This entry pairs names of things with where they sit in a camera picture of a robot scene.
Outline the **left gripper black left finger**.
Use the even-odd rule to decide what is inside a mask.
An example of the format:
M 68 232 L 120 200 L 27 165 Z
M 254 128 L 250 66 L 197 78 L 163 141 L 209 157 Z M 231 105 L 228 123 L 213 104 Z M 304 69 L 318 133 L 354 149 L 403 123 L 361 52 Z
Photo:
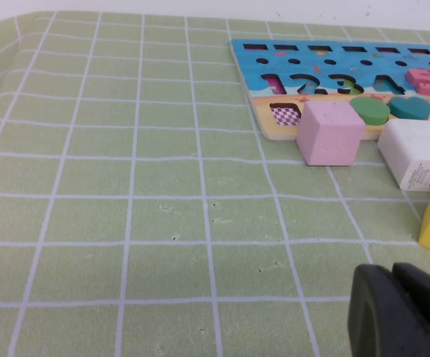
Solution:
M 423 329 L 392 269 L 355 268 L 347 330 L 353 356 L 425 356 L 418 341 Z

